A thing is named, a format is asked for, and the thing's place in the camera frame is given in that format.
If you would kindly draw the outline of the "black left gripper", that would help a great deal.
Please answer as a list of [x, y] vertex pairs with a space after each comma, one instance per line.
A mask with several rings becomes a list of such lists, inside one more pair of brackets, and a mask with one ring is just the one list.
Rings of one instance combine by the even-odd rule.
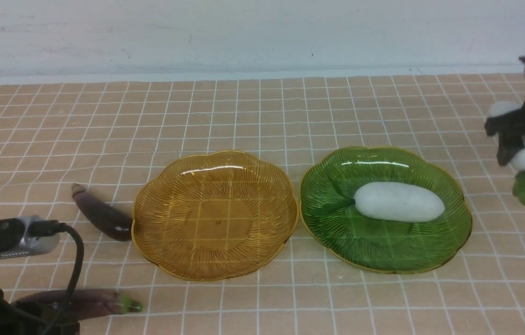
[[41, 335], [54, 316], [58, 304], [36, 301], [8, 303], [0, 289], [0, 335]]

